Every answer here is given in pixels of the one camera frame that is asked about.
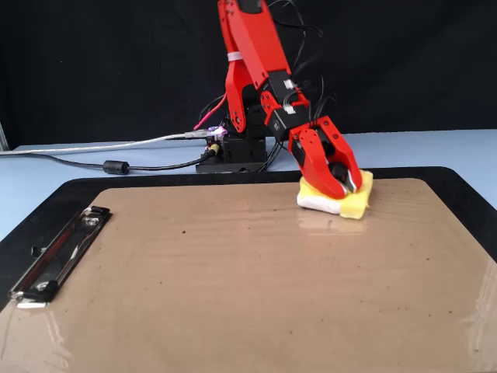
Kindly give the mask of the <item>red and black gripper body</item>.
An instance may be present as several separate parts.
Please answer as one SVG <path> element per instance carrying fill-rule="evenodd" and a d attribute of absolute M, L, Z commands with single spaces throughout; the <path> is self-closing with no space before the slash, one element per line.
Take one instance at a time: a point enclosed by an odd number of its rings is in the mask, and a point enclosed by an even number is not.
<path fill-rule="evenodd" d="M 320 144 L 325 153 L 326 162 L 333 156 L 333 144 L 330 142 L 327 134 L 321 128 L 321 126 L 328 127 L 331 124 L 331 120 L 328 116 L 318 118 L 317 124 L 311 124 L 307 122 L 298 127 L 293 128 L 290 131 L 289 136 L 289 149 L 297 160 L 299 164 L 304 163 L 304 158 L 306 155 L 306 151 L 303 148 L 302 142 L 300 140 L 301 133 L 305 131 L 311 132 L 311 140 Z"/>

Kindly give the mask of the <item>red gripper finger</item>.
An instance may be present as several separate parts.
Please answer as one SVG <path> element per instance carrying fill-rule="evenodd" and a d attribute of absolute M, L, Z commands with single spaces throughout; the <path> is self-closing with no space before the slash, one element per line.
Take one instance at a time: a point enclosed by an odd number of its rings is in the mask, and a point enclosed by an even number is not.
<path fill-rule="evenodd" d="M 321 118 L 321 144 L 325 151 L 328 169 L 346 192 L 357 192 L 362 176 L 351 147 L 328 116 Z"/>
<path fill-rule="evenodd" d="M 304 164 L 301 167 L 304 178 L 325 196 L 343 199 L 346 189 L 331 174 L 318 133 L 310 128 L 304 129 L 300 133 L 300 144 L 304 151 Z"/>

